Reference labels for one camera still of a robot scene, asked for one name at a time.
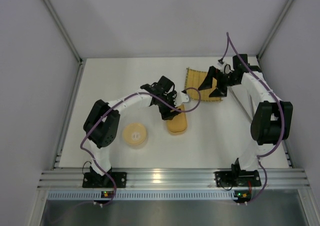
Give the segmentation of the bamboo sushi mat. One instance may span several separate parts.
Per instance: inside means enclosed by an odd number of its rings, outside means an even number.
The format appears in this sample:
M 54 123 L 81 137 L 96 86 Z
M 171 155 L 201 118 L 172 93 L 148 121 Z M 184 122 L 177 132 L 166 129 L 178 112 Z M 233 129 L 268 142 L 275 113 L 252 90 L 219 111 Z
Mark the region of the bamboo sushi mat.
M 185 78 L 185 88 L 194 87 L 197 88 L 202 84 L 207 72 L 194 70 L 191 68 L 186 69 L 186 78 Z M 212 81 L 212 88 L 200 91 L 201 94 L 201 101 L 202 102 L 220 102 L 222 98 L 219 97 L 209 97 L 210 93 L 216 89 L 217 80 L 213 79 Z M 195 90 L 187 90 L 189 97 L 192 100 L 197 101 L 199 99 L 199 95 Z

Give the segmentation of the metal tongs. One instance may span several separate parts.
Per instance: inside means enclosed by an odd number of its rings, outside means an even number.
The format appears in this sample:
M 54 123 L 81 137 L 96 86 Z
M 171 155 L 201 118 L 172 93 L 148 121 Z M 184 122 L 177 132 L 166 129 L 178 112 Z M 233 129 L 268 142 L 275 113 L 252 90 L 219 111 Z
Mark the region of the metal tongs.
M 255 114 L 255 105 L 249 92 L 242 85 L 228 87 L 228 91 L 251 123 Z

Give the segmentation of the oblong tan box lid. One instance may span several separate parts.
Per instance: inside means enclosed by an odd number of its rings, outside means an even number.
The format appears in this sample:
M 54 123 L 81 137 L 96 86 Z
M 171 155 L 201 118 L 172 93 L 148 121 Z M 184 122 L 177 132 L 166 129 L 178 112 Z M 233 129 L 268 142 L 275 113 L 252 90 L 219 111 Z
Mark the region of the oblong tan box lid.
M 166 121 L 166 128 L 167 128 L 167 125 L 177 125 L 177 124 L 180 124 L 180 125 L 188 125 L 188 122 L 187 122 L 187 116 L 186 116 L 186 113 L 180 113 L 179 115 L 175 116 L 172 120 L 167 120 Z

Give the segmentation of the round tan lid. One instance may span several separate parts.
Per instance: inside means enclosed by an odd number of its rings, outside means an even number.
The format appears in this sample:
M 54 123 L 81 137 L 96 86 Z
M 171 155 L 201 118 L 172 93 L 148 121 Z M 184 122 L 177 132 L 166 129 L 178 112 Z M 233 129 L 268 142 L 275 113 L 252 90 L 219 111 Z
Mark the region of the round tan lid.
M 122 133 L 122 138 L 132 138 L 133 140 L 137 140 L 141 137 L 148 137 L 146 127 L 141 123 L 131 123 L 128 124 Z

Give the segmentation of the oblong tan lunch box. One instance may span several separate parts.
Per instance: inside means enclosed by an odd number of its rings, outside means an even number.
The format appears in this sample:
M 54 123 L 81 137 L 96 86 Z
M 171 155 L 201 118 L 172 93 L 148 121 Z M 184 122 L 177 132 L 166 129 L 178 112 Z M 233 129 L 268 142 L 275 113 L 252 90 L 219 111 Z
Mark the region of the oblong tan lunch box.
M 180 124 L 167 125 L 167 130 L 169 134 L 173 136 L 182 135 L 187 131 L 187 129 L 188 129 L 187 125 L 180 125 Z

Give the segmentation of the round steel container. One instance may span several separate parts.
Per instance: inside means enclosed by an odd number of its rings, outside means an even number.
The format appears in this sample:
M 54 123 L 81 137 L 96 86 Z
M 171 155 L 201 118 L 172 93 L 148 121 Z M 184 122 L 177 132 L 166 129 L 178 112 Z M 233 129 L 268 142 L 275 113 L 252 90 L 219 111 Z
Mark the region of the round steel container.
M 142 149 L 146 146 L 148 142 L 147 137 L 141 137 L 137 140 L 133 140 L 132 138 L 124 138 L 124 141 L 128 147 L 131 149 Z

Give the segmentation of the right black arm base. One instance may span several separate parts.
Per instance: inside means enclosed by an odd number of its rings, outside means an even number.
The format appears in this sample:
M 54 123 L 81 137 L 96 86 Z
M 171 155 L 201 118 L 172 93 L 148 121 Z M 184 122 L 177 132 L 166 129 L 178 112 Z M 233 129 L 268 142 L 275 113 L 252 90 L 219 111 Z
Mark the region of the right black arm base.
M 259 187 L 262 185 L 259 172 L 255 171 L 216 171 L 214 173 L 218 187 L 230 189 L 233 187 Z

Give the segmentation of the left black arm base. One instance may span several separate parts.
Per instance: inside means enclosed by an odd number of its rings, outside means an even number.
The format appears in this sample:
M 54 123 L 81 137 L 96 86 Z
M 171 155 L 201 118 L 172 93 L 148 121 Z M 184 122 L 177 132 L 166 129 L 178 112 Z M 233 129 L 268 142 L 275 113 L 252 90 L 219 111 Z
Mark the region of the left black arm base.
M 126 188 L 127 173 L 126 172 L 110 172 L 117 188 Z M 107 175 L 100 175 L 93 172 L 86 172 L 82 181 L 83 188 L 113 188 L 114 184 Z

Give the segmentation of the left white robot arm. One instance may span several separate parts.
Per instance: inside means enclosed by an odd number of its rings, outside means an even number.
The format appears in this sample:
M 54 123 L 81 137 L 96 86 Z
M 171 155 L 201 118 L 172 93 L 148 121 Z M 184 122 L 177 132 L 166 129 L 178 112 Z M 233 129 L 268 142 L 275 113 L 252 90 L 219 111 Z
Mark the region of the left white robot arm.
M 144 84 L 129 96 L 96 101 L 83 125 L 90 144 L 91 172 L 104 176 L 111 170 L 110 145 L 117 136 L 120 119 L 129 112 L 156 105 L 162 120 L 172 120 L 179 115 L 178 107 L 189 99 L 186 91 L 177 92 L 175 84 L 161 76 L 158 82 Z

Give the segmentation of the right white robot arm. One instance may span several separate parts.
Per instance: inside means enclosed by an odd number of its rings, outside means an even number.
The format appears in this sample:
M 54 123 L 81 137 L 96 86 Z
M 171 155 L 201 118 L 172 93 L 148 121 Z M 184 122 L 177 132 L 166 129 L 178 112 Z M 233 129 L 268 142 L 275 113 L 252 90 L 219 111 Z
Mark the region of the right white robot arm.
M 220 186 L 261 186 L 258 173 L 262 158 L 273 154 L 289 136 L 293 105 L 281 100 L 266 83 L 259 66 L 248 63 L 247 54 L 235 55 L 232 65 L 223 59 L 210 66 L 198 90 L 213 89 L 210 97 L 226 97 L 228 89 L 241 85 L 251 96 L 256 110 L 250 124 L 252 141 L 231 165 L 230 171 L 217 174 Z

